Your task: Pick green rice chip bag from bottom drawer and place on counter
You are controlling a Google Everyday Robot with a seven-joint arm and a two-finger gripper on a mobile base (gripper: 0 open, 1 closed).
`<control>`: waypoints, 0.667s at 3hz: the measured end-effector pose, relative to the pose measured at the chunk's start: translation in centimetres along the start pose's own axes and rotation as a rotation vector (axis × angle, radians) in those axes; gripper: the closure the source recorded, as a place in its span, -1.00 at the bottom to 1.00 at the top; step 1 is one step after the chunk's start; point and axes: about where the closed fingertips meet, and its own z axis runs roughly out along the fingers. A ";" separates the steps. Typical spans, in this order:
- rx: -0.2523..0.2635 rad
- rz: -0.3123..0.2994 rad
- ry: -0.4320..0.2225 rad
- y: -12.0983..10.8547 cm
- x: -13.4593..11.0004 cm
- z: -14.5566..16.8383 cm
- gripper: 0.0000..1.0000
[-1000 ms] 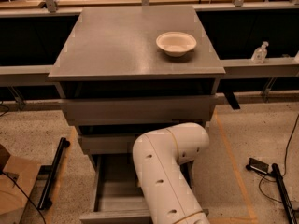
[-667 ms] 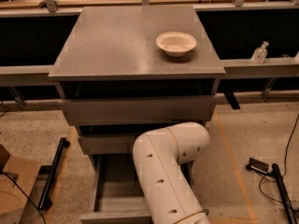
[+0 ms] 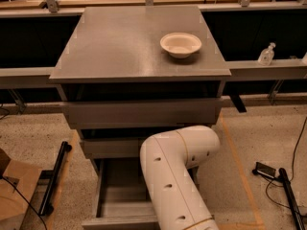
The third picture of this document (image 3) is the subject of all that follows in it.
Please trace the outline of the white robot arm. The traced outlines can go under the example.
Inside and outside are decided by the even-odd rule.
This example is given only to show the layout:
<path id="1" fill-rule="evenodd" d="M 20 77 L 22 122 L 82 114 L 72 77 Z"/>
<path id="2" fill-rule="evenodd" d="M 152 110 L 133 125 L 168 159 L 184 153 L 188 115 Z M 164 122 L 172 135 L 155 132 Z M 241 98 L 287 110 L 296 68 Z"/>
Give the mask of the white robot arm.
<path id="1" fill-rule="evenodd" d="M 219 230 L 188 170 L 220 148 L 216 132 L 189 126 L 157 133 L 140 149 L 140 164 L 160 230 Z"/>

